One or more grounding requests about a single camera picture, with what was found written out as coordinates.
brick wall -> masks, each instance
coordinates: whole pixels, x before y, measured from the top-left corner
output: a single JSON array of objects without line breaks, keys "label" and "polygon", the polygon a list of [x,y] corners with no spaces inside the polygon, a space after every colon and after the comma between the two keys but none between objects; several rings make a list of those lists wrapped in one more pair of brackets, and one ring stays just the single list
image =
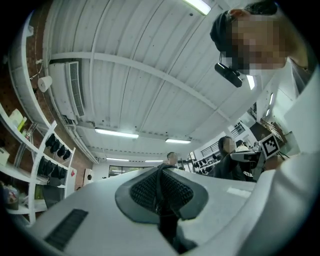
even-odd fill
[{"label": "brick wall", "polygon": [[[33,26],[33,36],[30,36],[26,40],[26,59],[27,59],[27,67],[29,76],[37,74],[40,71],[41,65],[36,65],[36,60],[42,59],[43,53],[43,36],[45,29],[46,18],[50,9],[52,1],[46,1],[42,6],[37,8],[31,17],[30,25]],[[39,73],[39,77],[43,77],[44,71],[42,70]],[[38,87],[38,79],[39,77],[35,77],[32,81],[32,87]],[[2,65],[0,70],[0,102],[8,115],[12,113],[14,109],[18,109],[23,116],[27,116],[24,112],[20,102],[15,94],[15,91],[12,87],[8,64]],[[77,148],[74,141],[70,138],[67,131],[65,130],[63,124],[60,122],[57,113],[55,112],[48,93],[42,93],[40,90],[36,91],[36,97],[38,103],[47,118],[47,120],[52,123],[53,120],[56,120],[57,127],[55,132],[58,136],[71,148],[76,148],[75,154],[73,157],[73,161],[71,166],[77,170],[75,188],[82,187],[85,169],[92,169],[93,163]],[[25,128],[29,128],[31,125],[30,121],[26,122]],[[34,144],[39,147],[43,136],[35,131],[33,134]],[[15,160],[15,156],[18,152],[20,143],[3,127],[2,123],[0,123],[0,139],[5,139],[5,149],[10,153],[9,162],[13,163]],[[45,152],[53,157],[49,153],[49,150],[46,149]],[[55,158],[58,162],[63,162],[60,158]],[[31,168],[33,165],[33,160],[31,153],[28,150],[25,150],[24,155],[21,160],[20,167],[26,171],[31,172]]]}]

white corrugated ceiling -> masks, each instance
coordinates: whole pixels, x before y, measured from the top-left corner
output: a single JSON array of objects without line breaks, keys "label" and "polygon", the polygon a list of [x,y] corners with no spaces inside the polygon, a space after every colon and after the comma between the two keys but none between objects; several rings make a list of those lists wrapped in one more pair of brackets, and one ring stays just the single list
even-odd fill
[{"label": "white corrugated ceiling", "polygon": [[[104,156],[104,150],[163,159],[175,151],[185,157],[256,101],[258,91],[251,91],[247,80],[235,88],[214,70],[219,52],[209,36],[223,8],[248,1],[205,2],[212,7],[207,16],[183,0],[58,5],[51,59],[80,61],[85,115],[76,130],[94,155]],[[105,136],[81,124],[142,135],[136,140]],[[165,137],[191,138],[192,143],[168,144]]]}]

window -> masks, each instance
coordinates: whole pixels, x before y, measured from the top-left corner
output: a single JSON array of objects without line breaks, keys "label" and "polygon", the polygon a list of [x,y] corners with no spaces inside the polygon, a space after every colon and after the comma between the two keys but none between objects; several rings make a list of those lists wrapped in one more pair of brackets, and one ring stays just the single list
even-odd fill
[{"label": "window", "polygon": [[129,173],[132,171],[137,171],[137,170],[141,170],[141,169],[145,169],[145,168],[150,168],[153,166],[145,166],[145,167],[133,167],[133,166],[114,166],[114,165],[110,165],[109,167],[109,177],[112,176],[117,176],[120,174],[125,174],[125,173]]}]

black mesh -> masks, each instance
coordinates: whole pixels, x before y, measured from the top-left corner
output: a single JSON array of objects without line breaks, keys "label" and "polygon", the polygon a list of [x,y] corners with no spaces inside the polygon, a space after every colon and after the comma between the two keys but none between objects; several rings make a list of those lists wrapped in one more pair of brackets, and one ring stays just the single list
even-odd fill
[{"label": "black mesh", "polygon": [[192,189],[166,172],[162,173],[161,188],[163,196],[168,200],[170,208],[177,212],[185,206],[194,196]]},{"label": "black mesh", "polygon": [[155,211],[154,201],[156,197],[157,172],[135,184],[130,189],[130,196],[138,205]]}]

ceiling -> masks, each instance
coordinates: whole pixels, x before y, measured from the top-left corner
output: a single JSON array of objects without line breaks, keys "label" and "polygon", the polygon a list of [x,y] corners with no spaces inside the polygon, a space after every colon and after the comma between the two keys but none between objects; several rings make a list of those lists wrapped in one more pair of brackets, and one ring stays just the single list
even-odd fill
[{"label": "ceiling", "polygon": [[[80,63],[84,116],[75,131],[95,157],[163,159],[174,151],[184,158],[256,102],[261,79],[251,91],[247,79],[235,88],[220,76],[214,70],[219,52],[209,36],[218,14],[248,0],[204,2],[212,8],[207,16],[183,0],[54,2],[45,49],[51,61]],[[101,135],[94,127],[139,138]]]}]

